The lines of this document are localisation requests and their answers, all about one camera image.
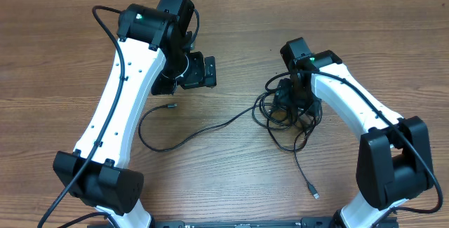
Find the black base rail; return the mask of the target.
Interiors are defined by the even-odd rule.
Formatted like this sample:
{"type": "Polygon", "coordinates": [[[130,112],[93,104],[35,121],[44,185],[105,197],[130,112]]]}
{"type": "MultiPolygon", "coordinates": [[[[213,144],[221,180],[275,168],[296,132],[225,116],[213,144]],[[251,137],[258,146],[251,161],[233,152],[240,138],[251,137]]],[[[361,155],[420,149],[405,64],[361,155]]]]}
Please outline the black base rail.
{"type": "Polygon", "coordinates": [[[301,220],[270,220],[254,222],[183,222],[160,221],[156,228],[331,228],[331,217],[304,217],[301,220]]]}

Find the black cable long loop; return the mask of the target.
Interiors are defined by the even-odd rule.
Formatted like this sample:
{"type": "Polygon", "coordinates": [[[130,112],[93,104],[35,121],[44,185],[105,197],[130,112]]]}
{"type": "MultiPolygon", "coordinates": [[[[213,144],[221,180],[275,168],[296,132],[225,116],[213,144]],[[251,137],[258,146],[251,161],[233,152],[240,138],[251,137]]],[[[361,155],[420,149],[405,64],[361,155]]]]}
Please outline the black cable long loop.
{"type": "Polygon", "coordinates": [[[251,109],[255,123],[267,130],[274,144],[284,152],[299,152],[303,150],[323,116],[320,99],[315,99],[305,108],[282,104],[273,99],[267,101],[272,93],[259,95],[251,109]],[[296,130],[296,136],[291,146],[282,145],[275,137],[275,131],[296,130]]]}

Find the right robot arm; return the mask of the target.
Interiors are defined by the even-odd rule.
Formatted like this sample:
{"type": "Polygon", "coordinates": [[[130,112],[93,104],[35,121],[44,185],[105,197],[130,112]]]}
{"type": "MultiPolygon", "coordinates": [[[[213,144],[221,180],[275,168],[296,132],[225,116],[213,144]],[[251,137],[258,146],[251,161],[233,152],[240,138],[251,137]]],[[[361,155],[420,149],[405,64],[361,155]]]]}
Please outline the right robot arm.
{"type": "Polygon", "coordinates": [[[274,104],[293,125],[306,116],[316,126],[327,103],[359,141],[358,194],[331,217],[304,217],[301,227],[397,227],[391,213],[406,211],[406,201],[431,188],[433,173],[429,132],[419,117],[403,118],[374,98],[332,51],[313,53],[303,38],[280,50],[286,77],[274,104]]]}

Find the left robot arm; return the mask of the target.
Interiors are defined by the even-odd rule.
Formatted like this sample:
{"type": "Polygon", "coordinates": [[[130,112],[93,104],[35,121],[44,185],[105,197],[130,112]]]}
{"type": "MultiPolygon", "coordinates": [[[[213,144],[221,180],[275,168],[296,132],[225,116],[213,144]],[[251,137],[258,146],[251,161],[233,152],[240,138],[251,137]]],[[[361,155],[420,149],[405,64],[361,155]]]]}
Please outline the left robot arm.
{"type": "Polygon", "coordinates": [[[214,87],[214,57],[192,50],[198,17],[191,0],[160,0],[156,8],[131,4],[119,11],[110,34],[114,64],[87,129],[71,152],[58,152],[53,170],[69,194],[112,227],[153,227],[140,195],[142,173],[130,170],[134,132],[148,95],[168,95],[177,88],[214,87]]]}

